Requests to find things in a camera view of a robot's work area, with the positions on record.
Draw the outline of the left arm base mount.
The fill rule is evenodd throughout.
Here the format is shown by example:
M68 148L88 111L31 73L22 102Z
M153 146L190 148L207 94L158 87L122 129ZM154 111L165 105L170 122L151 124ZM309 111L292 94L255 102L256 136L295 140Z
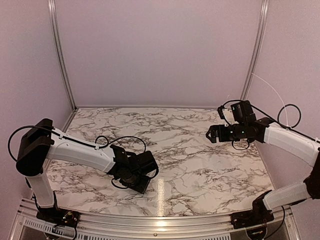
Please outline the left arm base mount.
M39 208L36 217L40 220L58 226L76 228L78 225L80 213L78 211L59 207Z

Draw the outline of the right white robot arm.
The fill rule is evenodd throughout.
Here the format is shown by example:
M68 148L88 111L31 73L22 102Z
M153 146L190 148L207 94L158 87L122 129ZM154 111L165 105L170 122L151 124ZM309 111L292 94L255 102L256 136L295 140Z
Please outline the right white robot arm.
M307 199L320 198L320 142L290 126L281 124L268 114L257 119L255 106L248 100L231 100L234 124L211 125L205 134L213 144L230 142L234 144L246 140L248 144L256 141L278 147L307 163L311 173L302 182L284 186L263 194L253 204L247 219L258 224L267 216L267 211L283 206L297 204Z

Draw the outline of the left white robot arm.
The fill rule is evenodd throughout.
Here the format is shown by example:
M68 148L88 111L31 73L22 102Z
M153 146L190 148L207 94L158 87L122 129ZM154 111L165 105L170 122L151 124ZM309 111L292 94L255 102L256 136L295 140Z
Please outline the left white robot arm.
M53 127L53 121L48 118L22 128L28 131L21 137L16 169L29 183L38 208L53 223L60 222L64 215L57 206L44 170L45 160L61 160L97 169L118 180L121 189L140 194L146 192L152 179L149 173L159 173L153 154L147 150L135 154L111 143L99 145L80 140Z

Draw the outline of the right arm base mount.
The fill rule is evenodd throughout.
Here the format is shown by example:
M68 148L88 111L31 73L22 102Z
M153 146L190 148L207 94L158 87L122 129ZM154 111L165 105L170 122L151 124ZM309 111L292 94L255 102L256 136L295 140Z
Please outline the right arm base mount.
M232 213L230 219L234 229L241 229L266 224L275 218L272 210L267 210L263 200L260 198L253 201L251 210Z

